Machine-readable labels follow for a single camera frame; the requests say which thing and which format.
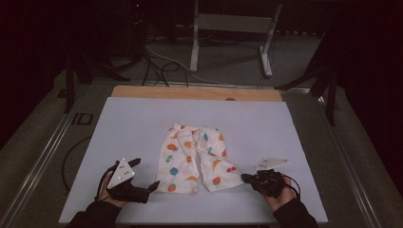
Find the metal floor rail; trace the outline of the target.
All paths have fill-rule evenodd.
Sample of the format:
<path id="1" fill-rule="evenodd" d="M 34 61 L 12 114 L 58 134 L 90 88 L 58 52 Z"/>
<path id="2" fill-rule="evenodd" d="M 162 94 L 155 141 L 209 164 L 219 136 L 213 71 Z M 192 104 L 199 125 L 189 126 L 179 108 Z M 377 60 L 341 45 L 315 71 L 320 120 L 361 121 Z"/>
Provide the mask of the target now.
<path id="1" fill-rule="evenodd" d="M 12 228 L 63 139 L 77 105 L 79 90 L 66 101 L 47 95 L 0 150 L 0 228 Z"/>
<path id="2" fill-rule="evenodd" d="M 353 164 L 350 160 L 350 157 L 348 155 L 348 152 L 343 145 L 338 132 L 334 126 L 330 124 L 330 122 L 327 119 L 326 116 L 326 104 L 325 101 L 323 100 L 322 97 L 319 98 L 314 98 L 314 101 L 316 102 L 318 111 L 321 115 L 321 118 L 325 122 L 325 125 L 328 128 L 328 131 L 330 132 L 330 135 L 332 136 L 333 142 L 336 147 L 336 152 L 338 156 L 340 157 L 340 164 L 344 172 L 344 176 L 347 179 L 347 182 L 350 185 L 350 188 L 353 192 L 353 195 L 355 197 L 356 204 L 361 212 L 361 215 L 363 216 L 365 223 L 368 228 L 382 228 L 379 218 L 374 211 L 374 208 L 368 198 L 368 194 L 366 190 L 364 189 L 354 167 Z"/>

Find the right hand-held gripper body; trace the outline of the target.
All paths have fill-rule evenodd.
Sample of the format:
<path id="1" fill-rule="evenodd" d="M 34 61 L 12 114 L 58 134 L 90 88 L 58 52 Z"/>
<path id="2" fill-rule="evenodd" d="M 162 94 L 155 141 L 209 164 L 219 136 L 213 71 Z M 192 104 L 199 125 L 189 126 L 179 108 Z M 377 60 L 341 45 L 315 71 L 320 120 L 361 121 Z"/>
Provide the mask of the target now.
<path id="1" fill-rule="evenodd" d="M 285 187 L 285 182 L 282 175 L 274 168 L 288 162 L 285 159 L 263 157 L 256 165 L 257 173 L 252 176 L 255 190 L 265 196 L 277 198 Z"/>

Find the black stand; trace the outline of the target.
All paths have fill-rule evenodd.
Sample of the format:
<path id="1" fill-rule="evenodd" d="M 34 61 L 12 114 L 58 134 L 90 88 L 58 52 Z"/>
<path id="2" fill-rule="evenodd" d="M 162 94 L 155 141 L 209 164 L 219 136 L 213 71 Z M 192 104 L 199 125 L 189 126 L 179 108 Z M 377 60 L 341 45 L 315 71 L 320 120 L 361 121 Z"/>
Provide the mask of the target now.
<path id="1" fill-rule="evenodd" d="M 330 32 L 322 37 L 317 50 L 314 53 L 304 73 L 295 80 L 285 84 L 277 85 L 277 90 L 289 90 L 303 82 L 315 79 L 310 88 L 313 97 L 321 97 L 327 92 L 326 117 L 331 125 L 335 124 L 334 112 L 336 104 L 336 81 L 337 75 L 335 63 L 337 57 L 337 41 L 332 38 Z"/>
<path id="2" fill-rule="evenodd" d="M 84 53 L 75 49 L 70 49 L 66 54 L 66 113 L 72 110 L 75 103 L 74 79 L 77 76 L 78 80 L 82 84 L 91 84 L 93 80 L 93 76 L 90 72 L 91 67 L 95 68 L 96 70 L 100 70 L 115 81 L 129 81 L 128 78 L 119 75 L 107 66 L 95 61 L 93 58 L 90 58 Z"/>

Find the white metal stand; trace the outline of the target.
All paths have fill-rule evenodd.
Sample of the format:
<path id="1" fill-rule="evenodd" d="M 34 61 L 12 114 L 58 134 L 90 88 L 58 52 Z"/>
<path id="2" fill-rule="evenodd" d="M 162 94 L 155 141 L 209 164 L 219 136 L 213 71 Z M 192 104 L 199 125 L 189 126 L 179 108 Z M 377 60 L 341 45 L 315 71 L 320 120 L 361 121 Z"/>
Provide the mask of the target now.
<path id="1" fill-rule="evenodd" d="M 282 4 L 276 4 L 274 13 L 271 17 L 254 17 L 228 14 L 200 13 L 200 0 L 194 0 L 194 24 L 193 24 L 193 45 L 190 57 L 190 71 L 198 70 L 199 61 L 199 30 L 213 31 L 235 31 L 265 33 L 266 41 L 259 47 L 259 55 L 262 63 L 263 73 L 266 77 L 273 75 L 271 63 L 269 60 L 269 47 L 274 37 L 278 18 L 282 9 Z"/>

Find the wooden board edge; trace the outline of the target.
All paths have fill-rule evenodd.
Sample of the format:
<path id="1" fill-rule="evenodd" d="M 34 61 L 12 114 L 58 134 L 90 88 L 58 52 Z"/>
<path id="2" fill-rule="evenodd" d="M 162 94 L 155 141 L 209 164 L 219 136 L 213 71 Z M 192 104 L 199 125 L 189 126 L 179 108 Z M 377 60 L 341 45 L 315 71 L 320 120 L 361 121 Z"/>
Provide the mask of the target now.
<path id="1" fill-rule="evenodd" d="M 282 98 L 274 89 L 244 88 L 203 88 L 203 87 L 168 87 L 168 86 L 136 86 L 117 85 L 111 93 L 112 97 L 154 98 L 154 99 L 187 99 L 215 101 L 253 101 L 281 102 Z"/>

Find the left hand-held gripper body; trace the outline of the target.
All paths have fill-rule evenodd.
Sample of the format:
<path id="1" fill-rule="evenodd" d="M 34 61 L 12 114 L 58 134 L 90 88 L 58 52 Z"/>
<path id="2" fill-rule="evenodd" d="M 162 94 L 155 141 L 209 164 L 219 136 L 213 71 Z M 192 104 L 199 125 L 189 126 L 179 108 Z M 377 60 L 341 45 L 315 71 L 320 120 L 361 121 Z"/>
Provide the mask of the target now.
<path id="1" fill-rule="evenodd" d="M 115 200 L 147 203 L 147 188 L 135 187 L 131 184 L 135 172 L 126 159 L 121 159 L 112 168 L 112 176 L 106 185 L 108 194 Z"/>

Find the white fruit print pants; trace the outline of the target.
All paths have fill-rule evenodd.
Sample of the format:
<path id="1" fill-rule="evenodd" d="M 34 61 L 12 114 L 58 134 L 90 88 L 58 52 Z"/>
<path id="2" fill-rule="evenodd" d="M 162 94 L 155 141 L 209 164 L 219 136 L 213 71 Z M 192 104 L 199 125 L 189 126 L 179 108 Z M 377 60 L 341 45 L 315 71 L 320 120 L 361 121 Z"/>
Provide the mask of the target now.
<path id="1" fill-rule="evenodd" d="M 158 191 L 194 194 L 199 190 L 199 178 L 209 192 L 243 184 L 239 169 L 227 160 L 226 143 L 218 129 L 175 123 L 161 147 Z"/>

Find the white table mat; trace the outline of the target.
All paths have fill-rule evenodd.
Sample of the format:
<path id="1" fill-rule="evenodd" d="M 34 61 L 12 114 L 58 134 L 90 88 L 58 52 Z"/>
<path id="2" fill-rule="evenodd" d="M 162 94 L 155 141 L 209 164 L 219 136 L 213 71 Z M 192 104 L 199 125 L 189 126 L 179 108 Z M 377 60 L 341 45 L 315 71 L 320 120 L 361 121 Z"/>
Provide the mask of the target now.
<path id="1" fill-rule="evenodd" d="M 173 124 L 218 129 L 230 162 L 252 174 L 262 158 L 287 160 L 279 170 L 294 178 L 301 200 L 319 222 L 327 221 L 311 169 L 284 102 L 242 102 L 114 98 L 106 100 L 89 146 L 71 187 L 60 222 L 68 223 L 93 201 L 100 177 L 120 159 L 140 159 L 134 185 L 156 179 L 160 149 Z M 272 212 L 250 185 L 195 194 L 154 192 L 146 204 L 130 203 L 122 224 L 205 225 L 272 223 Z"/>

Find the person's right hand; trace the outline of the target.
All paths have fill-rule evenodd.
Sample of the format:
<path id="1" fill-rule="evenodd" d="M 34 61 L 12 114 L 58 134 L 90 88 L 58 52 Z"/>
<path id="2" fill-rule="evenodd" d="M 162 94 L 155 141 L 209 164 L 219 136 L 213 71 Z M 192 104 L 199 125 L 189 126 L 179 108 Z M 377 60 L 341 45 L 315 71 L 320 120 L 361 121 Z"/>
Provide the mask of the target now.
<path id="1" fill-rule="evenodd" d="M 286 186 L 282 189 L 277 198 L 263 195 L 264 200 L 273 212 L 276 212 L 281 206 L 297 197 L 296 193 L 290 188 L 291 179 L 289 177 L 284 177 L 283 180 L 286 183 Z"/>

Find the person's left hand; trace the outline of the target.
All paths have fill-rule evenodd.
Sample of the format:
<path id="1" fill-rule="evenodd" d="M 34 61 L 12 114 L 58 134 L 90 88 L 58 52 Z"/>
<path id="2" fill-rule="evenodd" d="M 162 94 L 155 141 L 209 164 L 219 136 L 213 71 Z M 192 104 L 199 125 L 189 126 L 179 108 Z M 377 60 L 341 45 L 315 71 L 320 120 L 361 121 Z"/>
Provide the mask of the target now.
<path id="1" fill-rule="evenodd" d="M 106 188 L 103 187 L 97 201 L 103 201 L 103 202 L 108 202 L 110 204 L 113 204 L 116 207 L 123 208 L 126 205 L 126 201 L 120 201 L 120 200 L 115 200 L 113 199 L 107 192 Z"/>

